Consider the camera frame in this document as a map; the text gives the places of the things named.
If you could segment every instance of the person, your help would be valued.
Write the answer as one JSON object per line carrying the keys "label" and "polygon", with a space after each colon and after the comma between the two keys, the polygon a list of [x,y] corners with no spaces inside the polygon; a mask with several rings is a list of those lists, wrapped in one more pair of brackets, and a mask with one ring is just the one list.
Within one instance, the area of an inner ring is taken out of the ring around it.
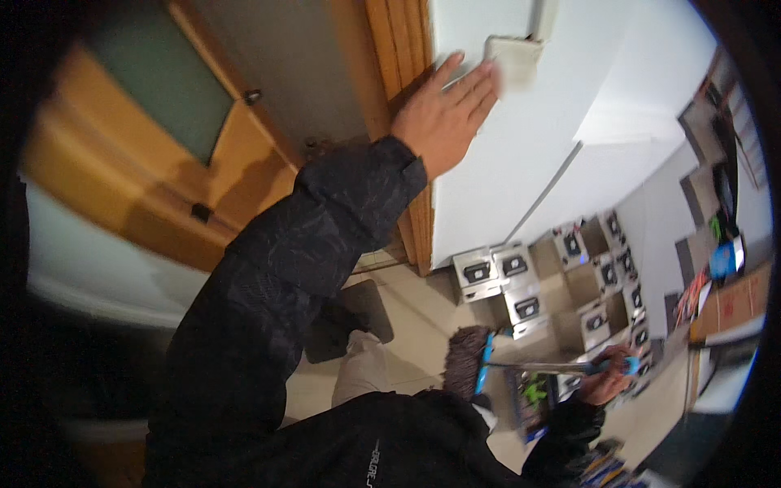
{"label": "person", "polygon": [[488,425],[469,402],[362,381],[361,371],[384,372],[365,330],[351,333],[336,406],[279,428],[306,328],[360,254],[383,247],[410,201],[463,159],[497,101],[490,62],[443,90],[462,60],[445,61],[389,136],[306,165],[292,193],[227,246],[167,351],[144,486],[577,485],[601,405],[628,382],[628,349],[606,351],[599,359],[611,368],[554,410],[520,476],[492,455]]}

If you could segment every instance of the person's right hand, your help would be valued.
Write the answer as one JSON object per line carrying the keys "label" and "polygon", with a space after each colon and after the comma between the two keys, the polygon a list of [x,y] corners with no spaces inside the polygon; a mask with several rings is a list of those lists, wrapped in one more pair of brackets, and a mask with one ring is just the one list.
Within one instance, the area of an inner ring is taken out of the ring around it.
{"label": "person's right hand", "polygon": [[491,62],[442,91],[464,60],[452,54],[396,116],[390,133],[420,157],[429,181],[457,165],[497,101],[498,76]]}
{"label": "person's right hand", "polygon": [[598,365],[609,359],[610,367],[607,371],[596,375],[584,376],[580,380],[580,388],[576,392],[577,397],[582,402],[592,405],[608,403],[632,383],[632,376],[624,375],[626,368],[624,358],[636,355],[635,351],[624,345],[607,347],[591,364]]}

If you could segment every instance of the floor mat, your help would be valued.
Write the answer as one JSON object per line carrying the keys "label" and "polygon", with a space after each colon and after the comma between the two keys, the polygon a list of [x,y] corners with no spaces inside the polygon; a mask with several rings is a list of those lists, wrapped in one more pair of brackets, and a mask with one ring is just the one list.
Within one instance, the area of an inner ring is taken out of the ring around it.
{"label": "floor mat", "polygon": [[[393,340],[391,321],[385,312],[385,305],[374,280],[364,280],[345,288],[337,296],[337,303],[352,313],[367,314],[369,331],[383,344]],[[333,314],[319,315],[309,326],[304,337],[306,360],[311,364],[317,364],[347,354],[348,329],[344,321],[335,323]]]}

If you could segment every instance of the leg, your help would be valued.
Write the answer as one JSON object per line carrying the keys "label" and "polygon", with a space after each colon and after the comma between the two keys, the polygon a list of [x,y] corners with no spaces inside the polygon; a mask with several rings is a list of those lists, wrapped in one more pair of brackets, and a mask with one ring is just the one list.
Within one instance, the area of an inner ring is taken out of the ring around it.
{"label": "leg", "polygon": [[390,391],[385,346],[370,332],[353,330],[333,389],[331,407],[373,391]]}

